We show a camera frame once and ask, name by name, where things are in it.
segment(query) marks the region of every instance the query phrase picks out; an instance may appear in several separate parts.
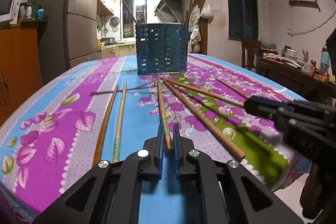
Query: floral tablecloth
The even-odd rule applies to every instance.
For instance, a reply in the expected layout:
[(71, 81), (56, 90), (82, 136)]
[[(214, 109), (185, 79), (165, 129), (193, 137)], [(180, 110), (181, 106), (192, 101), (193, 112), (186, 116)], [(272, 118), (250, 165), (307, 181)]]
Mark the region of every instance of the floral tablecloth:
[[(107, 104), (112, 94), (90, 96), (90, 92), (113, 90), (116, 84), (129, 90), (125, 101), (120, 160), (139, 150), (143, 142), (157, 134), (159, 125), (158, 75), (137, 75), (135, 56), (91, 61), (67, 71), (25, 102), (0, 129), (0, 190), (29, 222), (64, 193), (92, 167), (96, 142)], [(224, 79), (247, 95), (273, 100), (301, 99), (298, 95), (260, 75), (202, 55), (188, 56), (186, 73), (162, 75), (168, 79), (244, 102), (244, 98), (218, 82)], [(300, 156), (281, 141), (273, 122), (251, 116), (244, 110), (189, 90), (181, 89), (189, 100), (226, 136), (242, 148), (242, 164), (270, 188), (289, 185), (309, 163), (298, 170)], [(178, 123), (182, 136), (191, 138), (197, 149), (214, 160), (227, 162), (231, 155), (188, 109), (163, 85), (170, 131)], [(120, 94), (108, 122), (102, 158), (111, 160)], [(174, 180), (171, 157), (165, 156), (164, 174), (153, 190), (143, 184), (139, 223), (197, 222), (186, 214), (187, 186)]]

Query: white bottle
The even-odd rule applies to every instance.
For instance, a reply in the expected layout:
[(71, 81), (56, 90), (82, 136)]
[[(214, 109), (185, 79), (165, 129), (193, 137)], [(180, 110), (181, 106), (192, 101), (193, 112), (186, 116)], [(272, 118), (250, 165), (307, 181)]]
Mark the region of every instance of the white bottle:
[(31, 8), (31, 6), (28, 6), (26, 8), (26, 18), (32, 18), (32, 8)]

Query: chair back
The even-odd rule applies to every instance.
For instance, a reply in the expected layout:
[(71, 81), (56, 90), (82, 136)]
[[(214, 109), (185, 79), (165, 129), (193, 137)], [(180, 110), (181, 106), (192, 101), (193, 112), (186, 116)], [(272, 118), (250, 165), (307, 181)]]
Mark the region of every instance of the chair back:
[[(245, 58), (245, 51), (247, 50), (247, 64)], [(253, 39), (242, 39), (241, 40), (241, 66), (242, 68), (247, 68), (251, 70), (256, 68), (254, 66), (254, 55), (260, 56), (261, 51), (261, 41)]]

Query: silver screw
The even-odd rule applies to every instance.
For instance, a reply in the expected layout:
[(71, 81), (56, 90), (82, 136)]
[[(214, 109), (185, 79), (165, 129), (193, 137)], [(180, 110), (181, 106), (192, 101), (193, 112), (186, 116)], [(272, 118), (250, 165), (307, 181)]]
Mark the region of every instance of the silver screw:
[(289, 124), (291, 124), (292, 126), (296, 125), (296, 120), (295, 119), (290, 119)]
[(106, 168), (107, 166), (109, 166), (109, 162), (107, 160), (101, 160), (100, 162), (98, 162), (98, 166), (100, 168)]
[(190, 150), (189, 155), (192, 157), (197, 157), (200, 154), (200, 152), (196, 149)]
[(142, 158), (148, 156), (148, 154), (149, 154), (149, 152), (146, 149), (142, 149), (142, 150), (138, 151), (138, 156), (142, 157)]
[(239, 166), (239, 163), (238, 163), (238, 161), (236, 161), (236, 160), (230, 160), (230, 161), (229, 161), (229, 166), (230, 166), (231, 168), (237, 168), (237, 167)]

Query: window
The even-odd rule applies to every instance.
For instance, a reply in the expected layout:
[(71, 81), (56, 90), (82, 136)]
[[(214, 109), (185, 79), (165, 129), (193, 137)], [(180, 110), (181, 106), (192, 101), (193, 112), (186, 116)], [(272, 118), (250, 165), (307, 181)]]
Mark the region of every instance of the window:
[(258, 39), (257, 0), (228, 0), (229, 39)]
[[(139, 24), (144, 23), (144, 17), (143, 17), (143, 10), (142, 6), (145, 6), (145, 14), (147, 18), (147, 0), (124, 0), (131, 13), (133, 14), (134, 18), (138, 21)], [(123, 22), (122, 24), (122, 31), (121, 31), (121, 39), (132, 39), (135, 38), (135, 23), (128, 13), (123, 0), (121, 0), (121, 20)]]

